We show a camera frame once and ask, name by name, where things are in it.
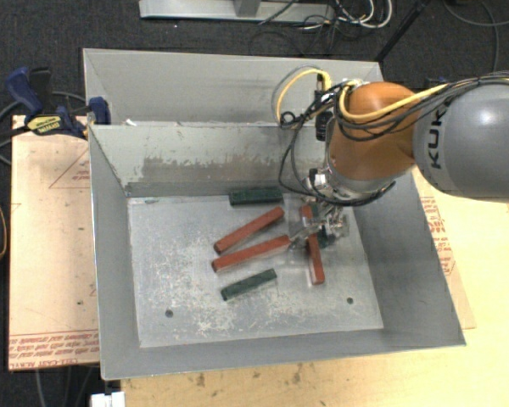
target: dark floor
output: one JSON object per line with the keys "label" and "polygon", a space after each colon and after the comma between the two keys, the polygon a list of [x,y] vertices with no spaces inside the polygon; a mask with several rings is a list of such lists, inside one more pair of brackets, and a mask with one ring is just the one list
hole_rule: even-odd
{"label": "dark floor", "polygon": [[[327,0],[304,0],[326,2]],[[4,88],[8,73],[19,66],[49,66],[56,90],[83,95],[81,50],[84,47],[130,48],[190,53],[306,56],[319,59],[374,60],[400,22],[419,0],[393,0],[388,26],[359,36],[306,34],[289,25],[198,20],[140,20],[139,0],[0,0],[0,110],[12,102]],[[509,0],[451,2],[459,20],[433,0],[383,61],[387,81],[411,89],[427,78],[457,80],[492,70],[509,70]],[[7,130],[3,125],[0,130]],[[10,170],[0,163],[0,203],[8,217]],[[8,321],[8,258],[0,263],[0,406],[39,405],[33,372],[10,373],[5,363]],[[48,405],[75,405],[88,376],[86,392],[104,390],[98,369],[76,367],[41,373]],[[84,405],[82,393],[79,405]]]}

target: gray metal tray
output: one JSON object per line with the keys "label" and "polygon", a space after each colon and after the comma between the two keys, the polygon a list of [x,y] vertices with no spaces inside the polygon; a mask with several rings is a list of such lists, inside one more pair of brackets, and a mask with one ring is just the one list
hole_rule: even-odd
{"label": "gray metal tray", "polygon": [[[114,50],[84,58],[87,96],[103,95],[114,119],[89,136],[104,379],[464,344],[410,176],[349,212],[349,237],[323,251],[322,287],[310,286],[301,250],[210,269],[211,244],[269,208],[233,209],[227,194],[277,183],[288,135],[271,122],[271,91],[304,60]],[[309,63],[335,80],[381,79],[376,64]],[[188,102],[182,92],[195,81]],[[289,100],[305,104],[311,89]],[[303,173],[322,152],[305,128]],[[256,239],[287,232],[298,206],[287,194],[286,221]],[[221,301],[222,286],[269,267],[277,282]]]}

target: orange object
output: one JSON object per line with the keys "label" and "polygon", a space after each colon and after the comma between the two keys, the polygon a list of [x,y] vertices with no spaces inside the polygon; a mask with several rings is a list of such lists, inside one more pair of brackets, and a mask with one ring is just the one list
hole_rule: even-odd
{"label": "orange object", "polygon": [[211,263],[211,267],[213,267],[213,271],[216,273],[217,271],[224,270],[228,267],[238,265],[252,259],[264,258],[273,254],[278,254],[287,250],[290,244],[291,241],[288,235],[281,235],[280,237],[273,238],[272,240],[255,244],[250,248],[244,248],[232,254],[221,256]]}
{"label": "orange object", "polygon": [[[401,85],[377,81],[360,86],[349,96],[348,110],[353,114],[365,114],[380,110],[413,95]],[[406,111],[418,101],[411,102],[389,114],[389,118]],[[369,142],[356,142],[345,137],[337,128],[330,141],[330,161],[335,170],[350,180],[370,181],[395,176],[409,169],[413,158],[413,123],[418,113],[411,114],[395,129],[396,132]],[[345,130],[351,136],[363,137],[361,130]]]}
{"label": "orange object", "polygon": [[240,227],[236,231],[221,238],[218,242],[213,245],[213,248],[218,254],[222,254],[232,246],[239,244],[245,239],[251,237],[256,232],[262,231],[269,225],[272,225],[276,221],[280,220],[285,215],[285,212],[281,207],[276,207],[271,211],[257,217],[245,226]]}
{"label": "orange object", "polygon": [[[299,209],[302,219],[312,219],[313,210],[309,205],[303,205]],[[319,247],[319,239],[316,233],[307,237],[307,250],[310,256],[310,276],[313,285],[321,285],[326,280],[324,269],[322,267],[321,249]]]}

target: yellow clamp label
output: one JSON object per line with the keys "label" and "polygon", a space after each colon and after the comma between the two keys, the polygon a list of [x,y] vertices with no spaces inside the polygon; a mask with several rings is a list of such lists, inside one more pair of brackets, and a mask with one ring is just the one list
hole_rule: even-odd
{"label": "yellow clamp label", "polygon": [[51,130],[58,130],[61,127],[61,118],[54,114],[47,114],[42,116],[36,116],[26,126],[32,131],[36,131],[40,134],[46,133]]}

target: red block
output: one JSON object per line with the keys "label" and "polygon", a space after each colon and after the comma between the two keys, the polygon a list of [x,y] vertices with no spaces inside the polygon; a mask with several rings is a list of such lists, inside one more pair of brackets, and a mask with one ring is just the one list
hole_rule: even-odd
{"label": "red block", "polygon": [[276,207],[271,211],[261,215],[260,217],[254,219],[250,223],[245,226],[240,227],[236,231],[226,235],[221,238],[218,242],[213,245],[213,248],[218,254],[222,254],[227,251],[232,246],[239,244],[240,242],[246,240],[251,237],[258,231],[262,231],[267,228],[269,225],[275,223],[280,220],[285,215],[285,212],[281,207]]}
{"label": "red block", "polygon": [[[312,219],[313,211],[309,205],[303,205],[299,209],[299,214],[302,218]],[[307,250],[310,256],[310,276],[313,285],[321,285],[326,280],[324,276],[324,269],[322,268],[321,248],[319,247],[319,240],[316,234],[311,234],[307,237]]]}
{"label": "red block", "polygon": [[238,250],[232,254],[225,254],[220,258],[215,259],[211,266],[213,271],[224,270],[225,268],[232,267],[242,262],[247,262],[255,258],[264,258],[284,252],[290,246],[290,238],[288,235],[281,235],[280,237],[273,238],[272,240],[264,241],[260,244],[255,244],[250,248]]}

